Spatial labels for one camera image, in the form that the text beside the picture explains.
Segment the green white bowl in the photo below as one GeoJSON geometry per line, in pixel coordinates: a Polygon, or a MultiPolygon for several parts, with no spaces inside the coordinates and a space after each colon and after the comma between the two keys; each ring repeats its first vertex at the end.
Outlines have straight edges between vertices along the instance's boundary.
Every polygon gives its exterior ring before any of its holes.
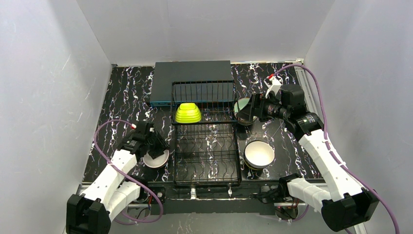
{"type": "Polygon", "coordinates": [[[201,121],[202,114],[195,103],[182,103],[179,105],[175,121],[182,124],[196,123],[201,121]]]}

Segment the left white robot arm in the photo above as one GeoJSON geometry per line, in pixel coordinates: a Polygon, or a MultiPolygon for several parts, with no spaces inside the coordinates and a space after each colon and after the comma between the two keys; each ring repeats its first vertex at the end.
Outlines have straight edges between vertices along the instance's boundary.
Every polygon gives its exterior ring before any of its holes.
{"type": "Polygon", "coordinates": [[[135,124],[125,122],[132,131],[118,144],[112,158],[102,151],[97,143],[99,131],[110,122],[100,125],[94,134],[94,147],[106,160],[107,166],[97,179],[80,194],[73,194],[67,201],[65,233],[67,234],[107,234],[115,218],[137,200],[141,191],[146,191],[156,200],[160,208],[159,216],[164,213],[162,201],[157,194],[143,182],[128,173],[139,158],[150,157],[156,160],[169,156],[169,146],[155,129],[154,124],[139,121],[135,124]]]}

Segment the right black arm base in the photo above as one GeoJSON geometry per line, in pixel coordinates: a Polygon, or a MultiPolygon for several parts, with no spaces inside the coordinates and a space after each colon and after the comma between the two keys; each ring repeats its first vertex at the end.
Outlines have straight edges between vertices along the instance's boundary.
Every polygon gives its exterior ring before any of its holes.
{"type": "Polygon", "coordinates": [[[258,193],[251,194],[250,198],[257,199],[263,204],[279,203],[282,200],[287,202],[287,199],[291,198],[290,205],[287,205],[286,207],[276,206],[276,215],[278,216],[279,221],[287,223],[299,221],[306,216],[309,210],[309,205],[305,207],[302,214],[299,214],[298,205],[300,204],[300,200],[291,196],[287,188],[287,183],[297,178],[303,177],[298,174],[282,177],[279,179],[279,183],[275,187],[268,185],[261,186],[258,193]]]}

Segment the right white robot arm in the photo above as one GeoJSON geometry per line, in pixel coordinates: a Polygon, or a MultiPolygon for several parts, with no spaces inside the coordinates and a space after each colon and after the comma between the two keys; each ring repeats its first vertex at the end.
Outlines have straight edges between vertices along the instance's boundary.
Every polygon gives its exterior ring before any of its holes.
{"type": "Polygon", "coordinates": [[[305,93],[294,84],[281,85],[279,93],[253,94],[237,117],[266,122],[272,118],[284,121],[287,130],[310,155],[328,187],[321,189],[298,174],[279,179],[276,194],[298,198],[320,212],[326,225],[334,232],[369,221],[379,203],[373,191],[365,188],[337,162],[332,146],[325,139],[325,127],[320,117],[309,112],[305,93]]]}

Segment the orange white bowl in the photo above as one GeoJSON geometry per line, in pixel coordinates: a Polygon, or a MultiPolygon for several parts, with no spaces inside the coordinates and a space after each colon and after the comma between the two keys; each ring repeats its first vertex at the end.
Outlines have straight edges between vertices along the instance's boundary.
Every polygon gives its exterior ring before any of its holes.
{"type": "Polygon", "coordinates": [[[143,163],[149,168],[160,168],[164,166],[169,159],[169,150],[164,150],[163,154],[153,159],[149,154],[143,156],[143,163]]]}

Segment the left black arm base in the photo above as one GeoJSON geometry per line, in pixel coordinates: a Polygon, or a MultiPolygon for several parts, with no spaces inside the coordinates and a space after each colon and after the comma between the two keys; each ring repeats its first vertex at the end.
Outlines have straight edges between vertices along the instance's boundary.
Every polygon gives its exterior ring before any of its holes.
{"type": "Polygon", "coordinates": [[[161,219],[163,215],[163,192],[164,189],[161,187],[150,187],[149,181],[143,177],[132,175],[130,178],[126,178],[125,182],[131,182],[133,185],[139,185],[139,196],[134,198],[132,202],[134,203],[145,203],[147,208],[151,210],[151,205],[156,201],[160,208],[160,214],[156,219],[153,220],[141,220],[141,223],[154,223],[161,219]]]}

